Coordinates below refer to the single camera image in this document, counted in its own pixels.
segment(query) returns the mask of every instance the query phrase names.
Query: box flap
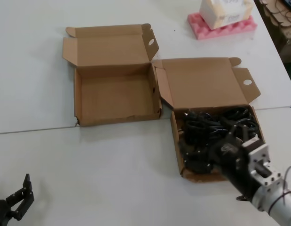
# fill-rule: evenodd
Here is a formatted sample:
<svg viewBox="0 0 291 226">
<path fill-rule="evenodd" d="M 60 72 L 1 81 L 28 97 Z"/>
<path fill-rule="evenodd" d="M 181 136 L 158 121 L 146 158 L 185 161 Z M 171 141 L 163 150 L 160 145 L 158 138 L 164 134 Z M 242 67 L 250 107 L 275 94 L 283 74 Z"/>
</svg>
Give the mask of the box flap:
<svg viewBox="0 0 291 226">
<path fill-rule="evenodd" d="M 245 105 L 260 92 L 248 69 L 232 69 L 240 63 L 236 57 L 155 61 L 160 95 L 172 108 Z"/>
<path fill-rule="evenodd" d="M 150 24 L 106 27 L 67 27 L 63 58 L 77 67 L 148 63 L 157 53 Z"/>
</svg>

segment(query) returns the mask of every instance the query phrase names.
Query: empty cardboard box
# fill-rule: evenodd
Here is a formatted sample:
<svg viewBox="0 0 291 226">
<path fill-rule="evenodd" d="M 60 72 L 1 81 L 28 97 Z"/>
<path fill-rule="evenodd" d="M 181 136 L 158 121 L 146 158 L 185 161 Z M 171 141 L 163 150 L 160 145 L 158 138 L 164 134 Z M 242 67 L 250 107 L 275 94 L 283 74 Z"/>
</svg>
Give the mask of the empty cardboard box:
<svg viewBox="0 0 291 226">
<path fill-rule="evenodd" d="M 151 63 L 159 47 L 150 24 L 72 28 L 63 58 L 76 66 L 74 114 L 80 126 L 158 119 Z"/>
<path fill-rule="evenodd" d="M 173 139 L 179 171 L 184 178 L 195 182 L 223 180 L 217 172 L 199 175 L 185 168 L 178 146 L 178 129 L 182 127 L 184 113 L 188 110 L 218 113 L 243 105 L 255 115 L 248 104 L 260 95 L 260 91 L 248 69 L 234 68 L 240 63 L 239 58 L 169 59 L 154 62 L 161 97 L 173 109 Z"/>
</svg>

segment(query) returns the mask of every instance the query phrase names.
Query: white box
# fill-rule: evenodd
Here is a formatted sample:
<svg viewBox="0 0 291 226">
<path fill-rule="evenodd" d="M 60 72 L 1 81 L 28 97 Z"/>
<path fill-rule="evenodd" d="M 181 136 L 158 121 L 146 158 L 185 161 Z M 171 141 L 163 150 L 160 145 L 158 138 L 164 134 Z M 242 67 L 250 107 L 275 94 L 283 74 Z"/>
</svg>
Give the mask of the white box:
<svg viewBox="0 0 291 226">
<path fill-rule="evenodd" d="M 248 19 L 253 7 L 253 0 L 202 0 L 200 15 L 213 30 Z"/>
</svg>

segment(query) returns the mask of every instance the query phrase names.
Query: power cord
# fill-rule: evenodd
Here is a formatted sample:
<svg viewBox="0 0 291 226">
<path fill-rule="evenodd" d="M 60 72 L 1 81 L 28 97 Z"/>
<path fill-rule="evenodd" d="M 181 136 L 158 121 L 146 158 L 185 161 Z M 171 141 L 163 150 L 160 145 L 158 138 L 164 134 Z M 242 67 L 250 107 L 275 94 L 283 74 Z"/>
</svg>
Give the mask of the power cord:
<svg viewBox="0 0 291 226">
<path fill-rule="evenodd" d="M 179 141 L 181 156 L 185 167 L 197 174 L 212 171 L 209 149 L 225 138 L 234 125 L 236 129 L 233 135 L 240 143 L 255 137 L 260 130 L 255 117 L 249 109 L 242 106 L 216 115 L 190 111 L 183 120 L 181 129 L 184 135 Z"/>
</svg>

